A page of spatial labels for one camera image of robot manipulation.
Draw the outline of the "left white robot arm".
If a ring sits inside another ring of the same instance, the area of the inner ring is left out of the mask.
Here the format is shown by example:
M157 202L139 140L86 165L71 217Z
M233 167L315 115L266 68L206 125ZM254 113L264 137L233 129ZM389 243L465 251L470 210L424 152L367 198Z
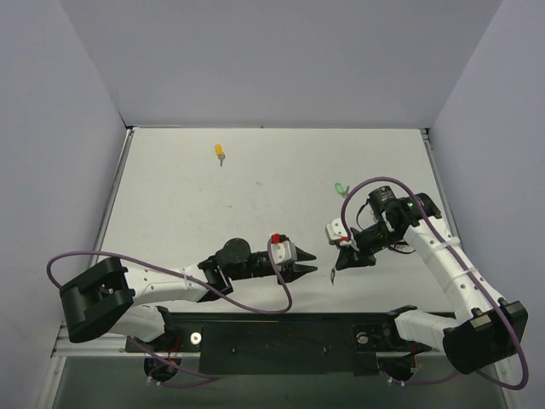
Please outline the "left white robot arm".
M59 287L72 343L113 333L164 351L173 345L175 329L162 302L223 299L250 311L250 306L230 297L232 282L273 276L285 287L317 271L315 255L283 234L272 235L267 249L257 252L244 239L230 239L212 256L185 268L162 268L105 251L99 255L101 261Z

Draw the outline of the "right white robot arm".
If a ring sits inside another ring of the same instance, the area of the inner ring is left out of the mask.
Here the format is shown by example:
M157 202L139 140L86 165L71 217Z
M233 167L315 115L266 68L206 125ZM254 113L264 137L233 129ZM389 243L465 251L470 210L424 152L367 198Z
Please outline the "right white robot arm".
M386 346L424 344L444 352L462 374L519 352L528 320L525 307L508 302L484 279L427 194L399 198L389 186L382 186L369 194L366 204L374 225L358 230L339 217L325 227L330 244L339 251L336 270L373 266L376 253L404 241L436 279L454 314L446 318L415 307L398 308L380 329Z

